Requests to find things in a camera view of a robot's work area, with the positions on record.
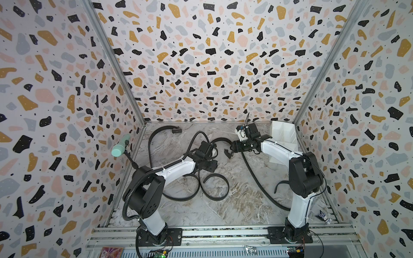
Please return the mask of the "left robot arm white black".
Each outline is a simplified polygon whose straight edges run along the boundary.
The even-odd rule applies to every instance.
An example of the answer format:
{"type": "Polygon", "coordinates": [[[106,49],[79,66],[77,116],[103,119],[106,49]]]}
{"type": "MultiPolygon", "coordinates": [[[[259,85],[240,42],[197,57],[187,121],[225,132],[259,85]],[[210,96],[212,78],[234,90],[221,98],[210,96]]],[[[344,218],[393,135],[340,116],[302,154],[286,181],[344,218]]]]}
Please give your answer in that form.
{"type": "Polygon", "coordinates": [[[155,237],[164,234],[167,224],[158,211],[164,187],[196,170],[211,168],[214,171],[217,168],[216,144],[206,139],[198,148],[191,148],[199,134],[206,135],[198,131],[179,159],[161,167],[142,166],[134,172],[123,196],[122,217],[125,221],[138,220],[140,228],[155,237]]]}

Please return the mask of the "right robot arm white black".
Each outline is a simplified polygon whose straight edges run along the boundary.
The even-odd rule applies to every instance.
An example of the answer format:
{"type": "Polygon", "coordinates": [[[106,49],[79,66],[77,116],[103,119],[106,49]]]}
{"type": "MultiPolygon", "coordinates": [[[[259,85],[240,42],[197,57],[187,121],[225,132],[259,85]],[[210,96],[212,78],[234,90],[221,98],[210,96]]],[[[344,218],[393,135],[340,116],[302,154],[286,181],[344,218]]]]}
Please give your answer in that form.
{"type": "Polygon", "coordinates": [[[310,207],[315,198],[322,194],[320,188],[326,182],[315,155],[312,152],[295,151],[273,140],[268,134],[260,134],[254,123],[236,127],[235,133],[238,140],[231,143],[230,149],[242,154],[248,171],[264,195],[278,208],[289,212],[284,228],[279,234],[270,236],[269,239],[285,240],[288,243],[303,240],[310,232],[307,222],[310,207]],[[293,191],[291,207],[280,204],[264,189],[247,162],[245,152],[266,154],[288,167],[288,180],[281,181],[280,184],[288,184],[293,191]]]}

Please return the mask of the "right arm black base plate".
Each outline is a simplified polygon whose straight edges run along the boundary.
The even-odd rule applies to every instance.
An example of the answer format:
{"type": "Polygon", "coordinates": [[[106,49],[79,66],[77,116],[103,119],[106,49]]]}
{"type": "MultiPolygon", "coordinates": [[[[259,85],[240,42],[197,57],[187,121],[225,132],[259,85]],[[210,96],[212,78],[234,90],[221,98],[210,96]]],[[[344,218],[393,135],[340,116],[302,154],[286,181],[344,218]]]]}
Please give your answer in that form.
{"type": "Polygon", "coordinates": [[[267,238],[271,244],[312,244],[313,238],[307,227],[268,227],[267,238]]]}

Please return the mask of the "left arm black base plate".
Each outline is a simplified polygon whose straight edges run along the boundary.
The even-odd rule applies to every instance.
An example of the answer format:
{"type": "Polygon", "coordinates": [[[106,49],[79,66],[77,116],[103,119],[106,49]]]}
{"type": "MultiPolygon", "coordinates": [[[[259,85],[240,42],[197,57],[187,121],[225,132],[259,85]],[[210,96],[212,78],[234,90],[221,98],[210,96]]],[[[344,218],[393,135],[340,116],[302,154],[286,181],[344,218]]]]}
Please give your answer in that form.
{"type": "Polygon", "coordinates": [[[136,237],[136,246],[180,246],[182,243],[182,234],[182,228],[165,228],[158,235],[152,234],[149,230],[138,229],[136,237]]]}

